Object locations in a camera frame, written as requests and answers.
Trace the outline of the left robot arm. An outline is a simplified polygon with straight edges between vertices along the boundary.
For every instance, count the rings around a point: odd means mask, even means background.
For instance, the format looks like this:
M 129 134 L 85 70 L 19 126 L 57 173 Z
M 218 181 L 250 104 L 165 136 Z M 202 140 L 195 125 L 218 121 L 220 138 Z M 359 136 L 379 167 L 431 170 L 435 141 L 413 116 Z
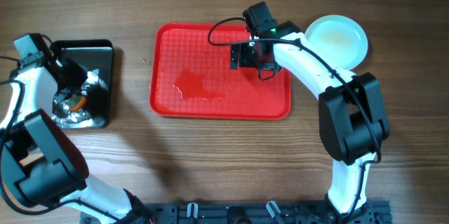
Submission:
M 55 97 L 99 89 L 110 103 L 113 55 L 64 56 L 42 52 L 18 60 L 8 83 L 13 96 L 1 124 L 1 195 L 7 205 L 34 216 L 71 207 L 101 223 L 153 223 L 152 212 L 125 189 L 91 175 L 86 160 L 53 121 Z

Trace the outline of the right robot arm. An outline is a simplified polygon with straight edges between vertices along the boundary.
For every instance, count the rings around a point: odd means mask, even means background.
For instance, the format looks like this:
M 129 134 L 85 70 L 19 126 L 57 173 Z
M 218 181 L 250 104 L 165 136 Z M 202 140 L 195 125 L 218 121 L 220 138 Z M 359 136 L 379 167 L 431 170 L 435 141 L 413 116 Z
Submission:
M 292 22 L 278 23 L 265 2 L 242 13 L 250 39 L 230 43 L 232 69 L 293 73 L 319 102 L 319 134 L 333 158 L 325 203 L 330 221 L 348 223 L 368 210 L 368 171 L 382 160 L 389 123 L 378 80 L 332 60 Z

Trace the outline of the pale blue plate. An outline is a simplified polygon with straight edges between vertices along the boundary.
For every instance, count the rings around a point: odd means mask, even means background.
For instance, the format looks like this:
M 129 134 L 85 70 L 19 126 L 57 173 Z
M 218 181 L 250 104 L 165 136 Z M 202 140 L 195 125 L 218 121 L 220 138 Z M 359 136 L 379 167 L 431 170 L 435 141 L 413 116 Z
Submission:
M 368 54 L 364 29 L 343 15 L 326 15 L 315 20 L 305 36 L 323 59 L 346 70 L 360 65 Z

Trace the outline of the black mounting rail base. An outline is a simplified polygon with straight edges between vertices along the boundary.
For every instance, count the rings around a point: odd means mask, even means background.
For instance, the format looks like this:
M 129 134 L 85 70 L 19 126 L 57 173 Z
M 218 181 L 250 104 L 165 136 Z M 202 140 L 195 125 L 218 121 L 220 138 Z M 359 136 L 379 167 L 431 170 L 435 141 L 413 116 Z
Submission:
M 324 201 L 280 204 L 148 204 L 153 223 L 161 224 L 307 224 L 340 223 Z

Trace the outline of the orange and green sponge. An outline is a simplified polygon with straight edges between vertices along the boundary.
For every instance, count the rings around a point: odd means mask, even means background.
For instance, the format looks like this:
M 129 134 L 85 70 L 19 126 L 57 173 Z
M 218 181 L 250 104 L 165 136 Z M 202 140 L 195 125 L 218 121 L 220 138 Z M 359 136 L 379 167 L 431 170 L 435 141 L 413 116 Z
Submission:
M 69 111 L 70 112 L 78 112 L 86 105 L 87 102 L 88 102 L 88 99 L 86 96 L 73 94 L 68 99 Z

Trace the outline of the red plastic tray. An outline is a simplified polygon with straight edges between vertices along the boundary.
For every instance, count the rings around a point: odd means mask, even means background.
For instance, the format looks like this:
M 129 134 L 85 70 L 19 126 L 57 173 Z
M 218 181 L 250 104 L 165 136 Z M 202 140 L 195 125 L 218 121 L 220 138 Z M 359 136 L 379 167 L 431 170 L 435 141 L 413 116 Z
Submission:
M 162 117 L 280 120 L 291 110 L 290 73 L 260 80 L 230 67 L 229 42 L 249 39 L 244 25 L 170 22 L 157 34 L 149 105 Z

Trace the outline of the black rectangular water tray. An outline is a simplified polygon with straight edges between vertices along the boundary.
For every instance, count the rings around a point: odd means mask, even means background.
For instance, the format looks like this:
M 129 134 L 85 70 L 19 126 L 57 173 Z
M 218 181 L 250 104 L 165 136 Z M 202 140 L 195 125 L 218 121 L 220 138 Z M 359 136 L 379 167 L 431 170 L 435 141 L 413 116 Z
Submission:
M 87 71 L 87 80 L 81 88 L 65 99 L 55 96 L 52 120 L 62 129 L 101 129 L 108 125 L 111 83 L 114 71 L 114 47 L 107 39 L 58 40 L 51 50 L 58 60 L 71 58 Z M 70 112 L 68 99 L 84 95 L 88 102 L 78 112 Z

